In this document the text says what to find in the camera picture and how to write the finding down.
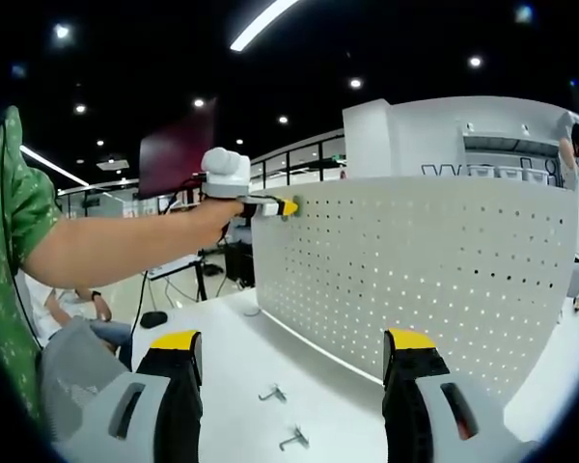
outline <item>mouse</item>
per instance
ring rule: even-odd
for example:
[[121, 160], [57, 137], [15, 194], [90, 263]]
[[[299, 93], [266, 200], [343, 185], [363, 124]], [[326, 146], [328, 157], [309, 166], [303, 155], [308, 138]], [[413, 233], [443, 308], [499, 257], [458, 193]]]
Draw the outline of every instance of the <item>mouse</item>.
[[165, 312], [146, 312], [142, 315], [139, 324], [144, 328], [154, 328], [155, 326], [162, 325], [166, 321], [167, 314]]

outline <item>jeans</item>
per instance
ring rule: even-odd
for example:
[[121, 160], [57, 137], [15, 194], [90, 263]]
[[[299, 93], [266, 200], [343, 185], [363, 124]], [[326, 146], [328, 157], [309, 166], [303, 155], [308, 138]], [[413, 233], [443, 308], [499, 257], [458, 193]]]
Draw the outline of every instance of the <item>jeans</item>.
[[120, 347], [118, 360], [131, 370], [131, 327], [118, 321], [88, 320], [88, 324], [97, 337]]

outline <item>white perforated panel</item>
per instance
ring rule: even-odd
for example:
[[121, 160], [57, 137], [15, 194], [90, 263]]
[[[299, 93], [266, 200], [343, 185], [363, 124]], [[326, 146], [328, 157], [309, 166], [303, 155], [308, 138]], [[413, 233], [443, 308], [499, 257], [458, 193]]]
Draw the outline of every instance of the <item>white perforated panel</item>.
[[565, 190], [488, 178], [377, 178], [269, 190], [301, 217], [254, 221], [262, 309], [382, 376], [382, 331], [428, 334], [452, 371], [508, 399], [557, 320], [574, 257]]

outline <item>black ceiling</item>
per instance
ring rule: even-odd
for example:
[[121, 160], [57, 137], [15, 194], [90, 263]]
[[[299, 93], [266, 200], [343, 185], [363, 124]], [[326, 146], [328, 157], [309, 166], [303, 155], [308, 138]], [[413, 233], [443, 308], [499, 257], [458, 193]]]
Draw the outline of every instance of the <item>black ceiling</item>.
[[[198, 96], [218, 97], [218, 144], [251, 157], [341, 128], [343, 108], [379, 97], [510, 95], [578, 109], [568, 84], [579, 82], [572, 2], [534, 2], [528, 25], [514, 21], [518, 4], [507, 1], [302, 0], [243, 53], [232, 52], [271, 1], [2, 7], [4, 57], [26, 69], [14, 97], [25, 144], [97, 183], [118, 179], [96, 167], [110, 153], [128, 158], [123, 176], [137, 177], [142, 137], [192, 111]], [[52, 45], [56, 23], [72, 27], [70, 46]], [[482, 68], [468, 68], [473, 54]], [[363, 89], [348, 87], [353, 76]], [[88, 112], [77, 116], [80, 102]], [[277, 123], [282, 114], [289, 125]], [[58, 187], [76, 186], [51, 175]]]

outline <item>green shirt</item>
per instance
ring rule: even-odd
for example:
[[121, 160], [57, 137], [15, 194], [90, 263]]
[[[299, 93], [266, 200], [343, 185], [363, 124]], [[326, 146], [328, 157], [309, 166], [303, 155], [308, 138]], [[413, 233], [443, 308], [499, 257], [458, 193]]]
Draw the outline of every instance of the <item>green shirt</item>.
[[8, 109], [5, 126], [6, 136], [0, 128], [0, 158], [4, 152], [3, 180], [0, 178], [0, 359], [23, 405], [39, 421], [41, 414], [35, 369], [39, 349], [15, 302], [7, 246], [11, 250], [14, 268], [20, 268], [58, 221], [60, 210], [51, 195], [47, 194], [46, 185], [39, 185], [42, 177], [35, 175], [33, 169], [26, 165], [19, 151], [22, 131], [16, 108]]

